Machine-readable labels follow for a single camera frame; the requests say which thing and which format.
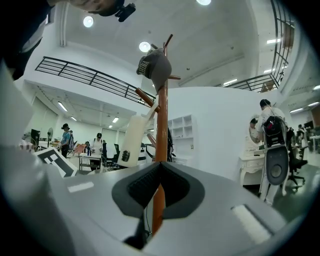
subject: table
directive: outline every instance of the table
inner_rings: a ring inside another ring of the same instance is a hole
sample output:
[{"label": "table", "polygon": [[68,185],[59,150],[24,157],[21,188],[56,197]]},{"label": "table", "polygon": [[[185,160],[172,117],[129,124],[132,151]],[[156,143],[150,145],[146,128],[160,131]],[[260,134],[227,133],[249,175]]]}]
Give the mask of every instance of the table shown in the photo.
[{"label": "table", "polygon": [[310,139],[313,139],[313,152],[316,153],[316,140],[320,139],[320,135],[312,136]]},{"label": "table", "polygon": [[252,155],[252,156],[240,156],[242,161],[241,174],[240,174],[240,185],[244,185],[244,179],[246,173],[254,174],[260,170],[263,170],[265,164],[265,154]]},{"label": "table", "polygon": [[[82,163],[83,158],[89,160],[99,160],[99,165],[91,165],[87,163]],[[82,171],[82,167],[93,167],[93,168],[100,168],[101,167],[101,154],[91,154],[88,155],[87,153],[79,154],[79,170]]]}]

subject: person in white shirt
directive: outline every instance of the person in white shirt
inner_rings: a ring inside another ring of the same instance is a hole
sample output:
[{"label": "person in white shirt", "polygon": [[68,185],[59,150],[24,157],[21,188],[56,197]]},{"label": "person in white shirt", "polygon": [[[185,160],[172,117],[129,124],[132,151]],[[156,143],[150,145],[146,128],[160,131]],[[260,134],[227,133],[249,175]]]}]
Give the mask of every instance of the person in white shirt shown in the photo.
[{"label": "person in white shirt", "polygon": [[[101,155],[102,152],[102,134],[100,132],[97,133],[96,138],[92,140],[90,143],[90,150],[91,155]],[[100,164],[100,160],[90,160],[90,165],[98,166]],[[91,170],[99,170],[100,166],[98,168],[91,167]]]},{"label": "person in white shirt", "polygon": [[[282,118],[284,124],[286,123],[286,118],[285,118],[285,114],[276,107],[271,107],[271,103],[269,100],[267,99],[262,99],[260,101],[260,107],[261,107],[261,114],[258,118],[258,121],[255,125],[255,129],[257,131],[257,140],[261,141],[264,137],[263,134],[263,129],[262,126],[263,124],[268,120],[269,117],[271,116],[277,116]],[[285,138],[286,137],[286,128],[285,125],[283,124],[283,135]],[[273,202],[274,202],[274,197],[277,193],[278,190],[278,185],[272,185],[269,183],[268,178],[267,178],[267,172],[264,171],[263,172],[263,177],[261,180],[261,185],[260,185],[260,199],[263,200],[266,204],[272,206]]]},{"label": "person in white shirt", "polygon": [[251,137],[251,140],[254,142],[254,143],[258,143],[258,132],[256,130],[256,123],[257,123],[257,119],[255,118],[252,118],[251,121],[250,121],[250,126],[249,126],[249,134],[250,134],[250,137]]}]

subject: black office chair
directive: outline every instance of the black office chair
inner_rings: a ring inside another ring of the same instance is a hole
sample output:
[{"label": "black office chair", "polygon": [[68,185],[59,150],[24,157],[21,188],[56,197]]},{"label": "black office chair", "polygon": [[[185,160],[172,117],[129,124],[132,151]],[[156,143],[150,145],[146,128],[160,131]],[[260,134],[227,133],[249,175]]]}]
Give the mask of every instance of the black office chair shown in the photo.
[{"label": "black office chair", "polygon": [[296,179],[302,180],[303,184],[305,184],[305,182],[306,182],[306,179],[304,177],[295,175],[295,172],[297,172],[297,169],[301,169],[302,166],[304,166],[308,163],[307,160],[303,160],[305,147],[300,148],[300,150],[301,150],[300,152],[302,152],[302,159],[296,158],[295,154],[293,153],[291,143],[289,143],[289,145],[288,145],[288,150],[289,150],[289,170],[290,170],[290,175],[288,177],[288,180],[293,181],[295,183],[295,189],[298,190],[298,188],[300,188],[302,186],[298,185]]}]

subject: wooden pole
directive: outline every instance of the wooden pole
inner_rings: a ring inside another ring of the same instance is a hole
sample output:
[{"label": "wooden pole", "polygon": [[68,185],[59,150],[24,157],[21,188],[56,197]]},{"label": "wooden pole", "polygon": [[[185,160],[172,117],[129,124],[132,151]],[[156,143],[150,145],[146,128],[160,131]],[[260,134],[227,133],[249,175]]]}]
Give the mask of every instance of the wooden pole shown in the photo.
[{"label": "wooden pole", "polygon": [[[171,34],[168,40],[163,43],[163,51],[168,57],[168,44],[173,35]],[[160,111],[157,113],[157,131],[156,131],[156,145],[155,145],[155,161],[167,161],[167,147],[168,147],[168,80],[165,81],[164,86],[158,91],[158,105]],[[154,236],[162,224],[162,213],[165,208],[165,191],[163,187],[159,186],[158,191],[153,197],[153,215],[152,215],[152,236]]]}]

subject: backpack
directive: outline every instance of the backpack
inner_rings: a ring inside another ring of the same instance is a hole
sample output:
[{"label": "backpack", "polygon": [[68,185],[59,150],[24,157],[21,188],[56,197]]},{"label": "backpack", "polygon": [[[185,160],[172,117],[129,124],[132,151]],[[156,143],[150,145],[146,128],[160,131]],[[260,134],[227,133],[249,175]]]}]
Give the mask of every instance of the backpack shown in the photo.
[{"label": "backpack", "polygon": [[74,145],[75,145],[75,142],[74,142],[74,136],[70,133],[70,139],[69,139],[69,150],[73,150],[74,149]]}]

